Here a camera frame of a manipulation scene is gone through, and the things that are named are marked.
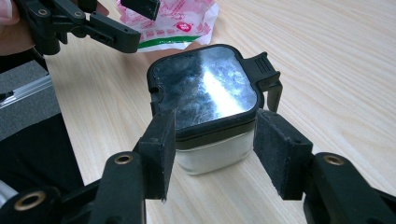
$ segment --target pink plastic bag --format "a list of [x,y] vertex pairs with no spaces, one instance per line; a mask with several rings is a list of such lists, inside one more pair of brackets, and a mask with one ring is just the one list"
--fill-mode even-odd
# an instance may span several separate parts
[[118,0],[120,20],[140,32],[139,52],[184,49],[193,41],[209,44],[219,7],[213,0],[161,0],[157,20],[151,21]]

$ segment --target light wood surface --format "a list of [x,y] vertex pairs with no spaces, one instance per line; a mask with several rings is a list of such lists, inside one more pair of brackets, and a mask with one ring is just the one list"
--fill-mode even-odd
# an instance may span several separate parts
[[[314,143],[350,159],[375,188],[396,195],[396,2],[218,0],[212,44],[245,58],[267,51],[284,85],[278,113]],[[104,2],[110,17],[116,4]],[[194,44],[188,49],[199,48]],[[179,50],[123,54],[70,36],[47,57],[85,183],[131,150],[151,121],[146,72]],[[207,175],[175,163],[168,201],[148,201],[149,223],[305,223],[282,202],[251,153]]]

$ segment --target plastic food container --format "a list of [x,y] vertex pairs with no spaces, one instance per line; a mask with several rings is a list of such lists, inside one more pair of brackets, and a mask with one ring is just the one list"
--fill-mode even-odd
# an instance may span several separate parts
[[148,70],[152,114],[175,110],[177,163],[190,175],[244,159],[253,146],[255,115],[276,111],[282,85],[262,53],[244,59],[227,45],[162,58]]

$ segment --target metal bolt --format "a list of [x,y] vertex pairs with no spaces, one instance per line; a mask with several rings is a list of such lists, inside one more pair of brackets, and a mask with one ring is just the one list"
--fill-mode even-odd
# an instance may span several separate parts
[[344,165],[344,161],[336,156],[327,155],[327,156],[324,156],[323,159],[332,165]]
[[82,16],[82,13],[80,11],[75,12],[75,16],[80,17]]
[[44,191],[35,191],[20,198],[14,205],[17,211],[26,211],[41,204],[46,199]]
[[48,11],[46,9],[39,9],[38,14],[40,14],[41,16],[45,16],[48,14]]
[[133,159],[134,159],[134,158],[133,158],[132,156],[130,156],[130,155],[121,155],[121,156],[118,156],[118,157],[114,160],[114,162],[115,162],[116,164],[123,165],[123,164],[126,164],[126,163],[130,162],[130,161],[133,160]]

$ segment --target white container base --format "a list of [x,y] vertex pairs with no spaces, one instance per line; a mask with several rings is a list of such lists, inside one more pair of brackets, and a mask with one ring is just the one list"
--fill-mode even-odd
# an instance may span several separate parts
[[176,162],[189,175],[208,173],[243,160],[253,149],[254,129],[216,143],[177,149]]

